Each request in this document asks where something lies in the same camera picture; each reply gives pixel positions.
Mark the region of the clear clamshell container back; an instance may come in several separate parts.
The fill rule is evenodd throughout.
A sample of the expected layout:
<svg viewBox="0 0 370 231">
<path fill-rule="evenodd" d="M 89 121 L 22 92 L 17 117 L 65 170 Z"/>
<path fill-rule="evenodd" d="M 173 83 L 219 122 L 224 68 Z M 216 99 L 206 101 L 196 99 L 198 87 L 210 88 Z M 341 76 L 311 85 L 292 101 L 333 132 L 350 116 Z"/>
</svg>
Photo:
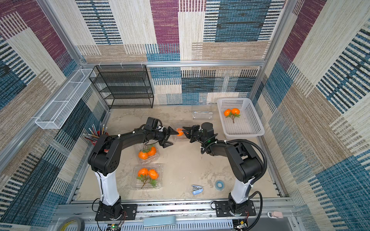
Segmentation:
<svg viewBox="0 0 370 231">
<path fill-rule="evenodd" d="M 209 120 L 213 119 L 213 112 L 210 111 L 193 111 L 192 118 L 194 120 Z"/>
</svg>

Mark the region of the orange pair with leaves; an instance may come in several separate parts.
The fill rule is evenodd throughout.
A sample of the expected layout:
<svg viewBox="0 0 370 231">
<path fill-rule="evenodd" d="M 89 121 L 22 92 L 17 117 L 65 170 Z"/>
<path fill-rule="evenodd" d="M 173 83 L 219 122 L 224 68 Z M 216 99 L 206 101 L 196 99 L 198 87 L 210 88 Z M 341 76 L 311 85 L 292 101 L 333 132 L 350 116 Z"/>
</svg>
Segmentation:
<svg viewBox="0 0 370 231">
<path fill-rule="evenodd" d="M 224 117 L 231 118 L 232 122 L 235 123 L 235 119 L 241 116 L 240 110 L 237 108 L 227 109 L 224 112 Z"/>
</svg>

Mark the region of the white plastic perforated basket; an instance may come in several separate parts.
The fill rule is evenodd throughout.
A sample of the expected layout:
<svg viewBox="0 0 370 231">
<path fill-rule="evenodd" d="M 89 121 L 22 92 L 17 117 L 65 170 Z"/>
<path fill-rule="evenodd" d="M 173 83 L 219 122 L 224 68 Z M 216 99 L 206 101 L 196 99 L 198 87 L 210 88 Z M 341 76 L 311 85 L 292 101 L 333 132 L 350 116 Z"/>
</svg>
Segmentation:
<svg viewBox="0 0 370 231">
<path fill-rule="evenodd" d="M 261 119 L 249 98 L 220 98 L 217 100 L 217 107 L 227 139 L 248 139 L 265 134 Z M 235 123 L 231 118 L 224 117 L 224 112 L 233 108 L 241 112 L 240 117 L 235 119 Z"/>
</svg>

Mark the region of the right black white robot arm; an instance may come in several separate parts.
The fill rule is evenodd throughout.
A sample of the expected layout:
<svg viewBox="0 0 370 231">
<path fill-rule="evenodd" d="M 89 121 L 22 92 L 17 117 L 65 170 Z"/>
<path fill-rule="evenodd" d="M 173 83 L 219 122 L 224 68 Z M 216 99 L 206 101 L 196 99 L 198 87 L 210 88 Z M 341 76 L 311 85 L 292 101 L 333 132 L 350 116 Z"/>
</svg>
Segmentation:
<svg viewBox="0 0 370 231">
<path fill-rule="evenodd" d="M 262 149 L 254 142 L 246 139 L 222 141 L 217 139 L 213 124 L 182 127 L 181 131 L 190 142 L 201 143 L 202 154 L 226 157 L 236 178 L 234 188 L 229 193 L 229 214 L 240 216 L 248 211 L 251 205 L 250 191 L 253 185 L 261 179 L 267 170 L 267 158 Z"/>
</svg>

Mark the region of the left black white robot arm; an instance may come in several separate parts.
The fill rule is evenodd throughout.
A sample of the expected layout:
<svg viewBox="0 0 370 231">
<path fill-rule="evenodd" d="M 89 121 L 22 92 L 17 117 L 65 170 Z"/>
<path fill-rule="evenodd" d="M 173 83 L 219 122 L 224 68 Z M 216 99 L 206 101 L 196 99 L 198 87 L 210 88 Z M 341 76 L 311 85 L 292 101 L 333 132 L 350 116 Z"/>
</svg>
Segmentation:
<svg viewBox="0 0 370 231">
<path fill-rule="evenodd" d="M 102 134 L 89 154 L 88 164 L 98 180 L 100 201 L 95 221 L 110 221 L 123 218 L 124 208 L 117 190 L 116 170 L 120 163 L 121 151 L 125 148 L 150 140 L 157 141 L 163 148 L 173 145 L 168 141 L 178 132 L 171 127 L 164 127 L 159 119 L 149 117 L 143 124 L 131 132 L 118 135 Z"/>
</svg>

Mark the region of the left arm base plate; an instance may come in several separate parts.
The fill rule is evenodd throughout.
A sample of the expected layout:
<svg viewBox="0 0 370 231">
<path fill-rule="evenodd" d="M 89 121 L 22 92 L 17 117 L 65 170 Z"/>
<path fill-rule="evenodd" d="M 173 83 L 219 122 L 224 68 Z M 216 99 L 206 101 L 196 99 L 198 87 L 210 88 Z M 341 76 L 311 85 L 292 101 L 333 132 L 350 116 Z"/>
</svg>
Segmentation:
<svg viewBox="0 0 370 231">
<path fill-rule="evenodd" d="M 137 204 L 99 205 L 95 221 L 135 220 Z"/>
</svg>

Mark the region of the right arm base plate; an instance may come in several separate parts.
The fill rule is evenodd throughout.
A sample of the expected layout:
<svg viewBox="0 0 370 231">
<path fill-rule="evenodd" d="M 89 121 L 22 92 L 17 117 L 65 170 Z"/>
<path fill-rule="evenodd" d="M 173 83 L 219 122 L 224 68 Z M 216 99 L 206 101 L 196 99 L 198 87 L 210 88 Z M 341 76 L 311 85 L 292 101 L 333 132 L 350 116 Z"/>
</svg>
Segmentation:
<svg viewBox="0 0 370 231">
<path fill-rule="evenodd" d="M 255 206 L 252 200 L 236 204 L 232 200 L 214 201 L 211 208 L 216 211 L 217 217 L 246 217 L 256 216 Z"/>
</svg>

